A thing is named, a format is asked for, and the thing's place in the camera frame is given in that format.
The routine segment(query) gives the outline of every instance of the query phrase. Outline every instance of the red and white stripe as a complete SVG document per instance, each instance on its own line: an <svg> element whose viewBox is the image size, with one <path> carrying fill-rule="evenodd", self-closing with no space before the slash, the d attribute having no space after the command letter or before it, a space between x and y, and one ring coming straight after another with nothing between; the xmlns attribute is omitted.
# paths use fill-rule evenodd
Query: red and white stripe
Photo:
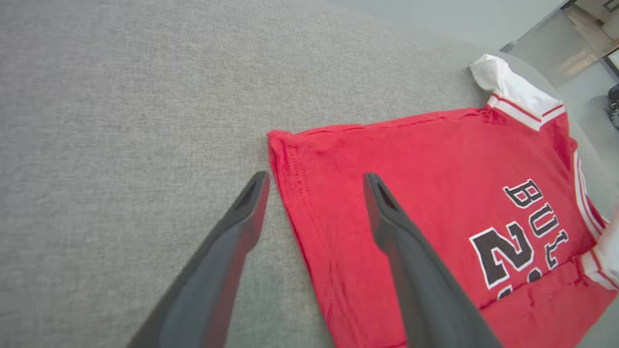
<svg viewBox="0 0 619 348"><path fill-rule="evenodd" d="M618 290L619 284L614 278L610 277L603 269L600 258L595 252L595 248L587 251L581 257L582 270L592 281L600 284L609 290Z"/></svg>
<svg viewBox="0 0 619 348"><path fill-rule="evenodd" d="M591 208L589 207L589 202L587 201L587 188L581 171L581 161L580 157L578 157L578 152L576 151L574 151L574 186L576 190L576 204L578 205L578 210L582 215L584 223L587 225L589 233L591 233L591 236L597 241L602 234L603 228L591 213Z"/></svg>
<svg viewBox="0 0 619 348"><path fill-rule="evenodd" d="M526 107L518 105L508 98L502 97L499 91L492 93L487 105L491 108L501 110L536 131L540 130L545 123L565 113L565 107L563 104L559 104L539 116Z"/></svg>

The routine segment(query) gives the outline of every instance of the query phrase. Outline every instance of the gray fabric surface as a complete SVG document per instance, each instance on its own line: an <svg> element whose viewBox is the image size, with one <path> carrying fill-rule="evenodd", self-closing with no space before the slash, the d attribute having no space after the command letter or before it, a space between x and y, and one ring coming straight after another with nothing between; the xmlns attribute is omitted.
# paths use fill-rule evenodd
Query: gray fabric surface
<svg viewBox="0 0 619 348"><path fill-rule="evenodd" d="M486 52L321 3L2 2L0 346L124 345L267 131L479 107ZM228 346L332 345L271 187Z"/></svg>

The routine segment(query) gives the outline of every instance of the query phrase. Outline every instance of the gray couch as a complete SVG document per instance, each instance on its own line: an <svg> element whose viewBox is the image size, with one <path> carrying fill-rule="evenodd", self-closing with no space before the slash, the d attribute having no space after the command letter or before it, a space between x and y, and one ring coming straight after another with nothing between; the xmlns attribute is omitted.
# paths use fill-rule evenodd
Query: gray couch
<svg viewBox="0 0 619 348"><path fill-rule="evenodd" d="M488 52L321 3L3 1L0 346L123 346L269 168L266 132L479 107L467 67ZM617 193L572 131L609 215ZM228 346L332 345L271 187ZM617 320L615 304L581 346L616 347Z"/></svg>

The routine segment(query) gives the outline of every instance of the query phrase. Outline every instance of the red jersey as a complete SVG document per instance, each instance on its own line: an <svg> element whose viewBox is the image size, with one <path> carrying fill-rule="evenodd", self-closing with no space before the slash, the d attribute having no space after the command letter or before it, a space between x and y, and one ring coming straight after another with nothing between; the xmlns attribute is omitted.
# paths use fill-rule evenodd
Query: red jersey
<svg viewBox="0 0 619 348"><path fill-rule="evenodd" d="M615 298L592 252L605 221L586 195L559 100L500 58L471 65L484 108L269 133L271 166L339 347L406 336L363 175L377 173L499 340L573 347Z"/></svg>

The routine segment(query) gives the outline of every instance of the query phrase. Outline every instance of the basketball jersey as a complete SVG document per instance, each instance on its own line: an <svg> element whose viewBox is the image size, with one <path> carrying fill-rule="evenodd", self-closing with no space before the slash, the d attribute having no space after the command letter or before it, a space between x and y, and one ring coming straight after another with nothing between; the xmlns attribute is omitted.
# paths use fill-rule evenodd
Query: basketball jersey
<svg viewBox="0 0 619 348"><path fill-rule="evenodd" d="M377 173L506 347L573 347L615 298L595 248L606 221L587 197L561 101L485 55L484 108L268 134L272 170L339 347L406 336L363 175Z"/></svg>

